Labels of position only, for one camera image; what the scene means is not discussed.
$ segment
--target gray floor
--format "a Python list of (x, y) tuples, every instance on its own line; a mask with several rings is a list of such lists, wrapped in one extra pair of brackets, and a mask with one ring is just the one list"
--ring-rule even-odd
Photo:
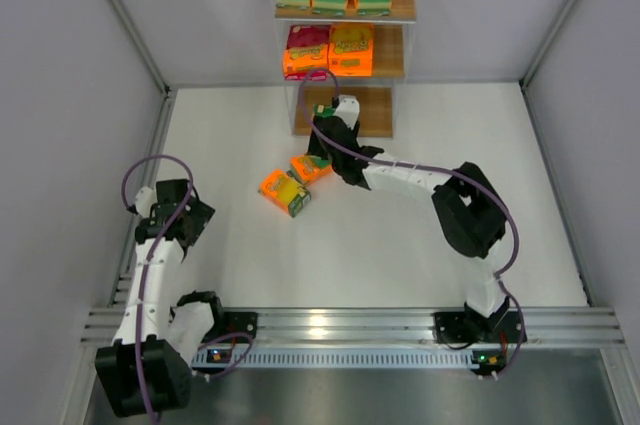
[[(117, 419), (99, 384), (85, 425)], [(523, 352), (510, 374), (479, 382), (467, 372), (241, 370), (195, 379), (185, 410), (163, 425), (615, 425), (620, 423), (600, 354)]]

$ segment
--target white table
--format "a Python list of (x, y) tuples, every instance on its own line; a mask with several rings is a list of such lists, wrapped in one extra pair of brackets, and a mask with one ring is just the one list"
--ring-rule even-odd
[[(401, 96), (395, 138), (361, 143), (422, 163), (477, 163), (519, 225), (509, 289), (523, 306), (585, 306), (517, 84), (407, 85)], [(269, 172), (306, 150), (289, 123), (282, 87), (178, 92), (164, 153), (190, 165), (216, 209), (185, 260), (188, 286), (215, 290), (232, 307), (461, 306), (464, 258), (445, 242), (431, 203), (333, 174), (310, 186), (313, 199), (295, 219), (258, 194)], [(162, 163), (159, 178), (182, 176)]]

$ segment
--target perforated metal strip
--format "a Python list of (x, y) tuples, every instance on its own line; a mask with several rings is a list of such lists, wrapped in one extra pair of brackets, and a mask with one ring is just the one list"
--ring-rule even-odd
[[(240, 359), (244, 347), (237, 347), (230, 363)], [(220, 368), (220, 363), (208, 363), (207, 351), (199, 352), (191, 362), (194, 368)], [(350, 349), (268, 349), (253, 350), (238, 365), (243, 368), (375, 368), (375, 369), (469, 369), (470, 351), (433, 350), (350, 350)]]

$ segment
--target gray wall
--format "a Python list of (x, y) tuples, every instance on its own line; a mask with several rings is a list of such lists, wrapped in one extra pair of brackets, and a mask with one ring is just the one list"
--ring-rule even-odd
[(640, 0), (582, 0), (530, 98), (588, 283), (640, 370), (639, 79)]
[(51, 425), (159, 95), (105, 0), (0, 0), (0, 422)]
[[(270, 0), (124, 0), (170, 83), (281, 78)], [(421, 0), (411, 75), (517, 80), (563, 0)]]

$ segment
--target table surface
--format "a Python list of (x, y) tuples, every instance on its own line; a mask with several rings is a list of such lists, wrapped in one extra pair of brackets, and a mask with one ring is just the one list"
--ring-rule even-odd
[[(404, 85), (392, 139), (362, 139), (398, 158), (477, 163), (509, 206), (521, 253), (505, 283), (524, 306), (586, 306), (544, 163), (515, 83)], [(461, 306), (464, 257), (445, 242), (431, 203), (343, 183), (309, 188), (296, 218), (258, 194), (304, 153), (282, 87), (181, 89), (164, 153), (192, 168), (216, 209), (178, 287), (215, 290), (230, 307)], [(184, 176), (164, 161), (159, 178)]]

